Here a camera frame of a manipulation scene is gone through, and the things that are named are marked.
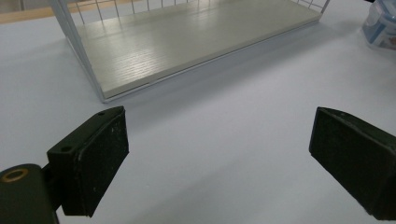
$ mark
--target table surface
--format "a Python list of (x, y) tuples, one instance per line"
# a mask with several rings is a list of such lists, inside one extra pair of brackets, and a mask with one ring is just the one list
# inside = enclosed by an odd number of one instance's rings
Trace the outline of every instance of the table surface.
[(361, 34), (370, 4), (103, 105), (54, 18), (0, 25), (0, 169), (44, 166), (94, 113), (126, 108), (131, 154), (93, 218), (61, 223), (374, 223), (310, 156), (317, 106), (396, 134), (396, 57)]

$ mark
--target white wire rack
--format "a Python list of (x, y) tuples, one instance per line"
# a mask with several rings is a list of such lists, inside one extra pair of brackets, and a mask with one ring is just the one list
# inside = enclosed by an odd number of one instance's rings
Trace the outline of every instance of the white wire rack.
[(102, 102), (318, 21), (329, 2), (50, 0)]

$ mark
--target brass ring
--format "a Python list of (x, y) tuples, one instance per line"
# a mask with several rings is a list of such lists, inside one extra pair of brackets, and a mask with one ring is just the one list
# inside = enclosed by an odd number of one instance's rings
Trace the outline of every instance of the brass ring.
[(20, 168), (16, 170), (9, 171), (1, 177), (1, 181), (5, 183), (11, 183), (24, 178), (29, 173), (26, 168)]

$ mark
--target white table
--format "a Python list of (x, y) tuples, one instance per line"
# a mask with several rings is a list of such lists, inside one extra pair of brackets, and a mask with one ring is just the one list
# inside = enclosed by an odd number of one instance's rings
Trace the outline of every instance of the white table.
[(317, 106), (396, 134), (396, 56), (370, 49), (370, 4), (103, 105), (53, 18), (0, 26), (0, 170), (94, 113), (127, 112), (131, 154), (93, 218), (61, 223), (375, 223), (309, 152)]

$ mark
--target plastic container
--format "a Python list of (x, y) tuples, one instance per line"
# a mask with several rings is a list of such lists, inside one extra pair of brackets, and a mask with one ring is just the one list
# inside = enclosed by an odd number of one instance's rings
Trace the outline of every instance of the plastic container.
[(362, 30), (370, 44), (396, 50), (396, 0), (376, 0)]

